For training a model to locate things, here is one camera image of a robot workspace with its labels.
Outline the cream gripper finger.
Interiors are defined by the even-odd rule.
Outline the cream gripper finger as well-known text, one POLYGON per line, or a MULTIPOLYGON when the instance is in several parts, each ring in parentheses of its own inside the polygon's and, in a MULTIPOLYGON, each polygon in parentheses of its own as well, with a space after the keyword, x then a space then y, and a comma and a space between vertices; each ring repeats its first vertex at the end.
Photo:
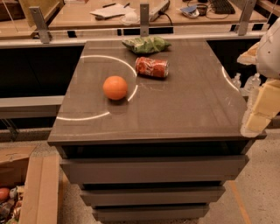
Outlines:
POLYGON ((248 108, 244 129, 247 133, 262 133, 280 112, 280 80, 266 80, 254 90, 251 99, 253 103, 248 108))
POLYGON ((237 62, 243 65, 254 65, 256 63, 256 55, 259 43, 252 45, 246 52, 242 53, 237 62))

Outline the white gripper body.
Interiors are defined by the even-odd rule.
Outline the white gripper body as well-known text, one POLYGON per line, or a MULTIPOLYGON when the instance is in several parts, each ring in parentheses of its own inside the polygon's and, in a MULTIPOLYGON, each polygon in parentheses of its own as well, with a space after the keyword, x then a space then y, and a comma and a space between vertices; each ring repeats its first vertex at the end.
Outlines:
POLYGON ((256 70, 267 78, 280 79, 280 17, 259 42, 256 70))

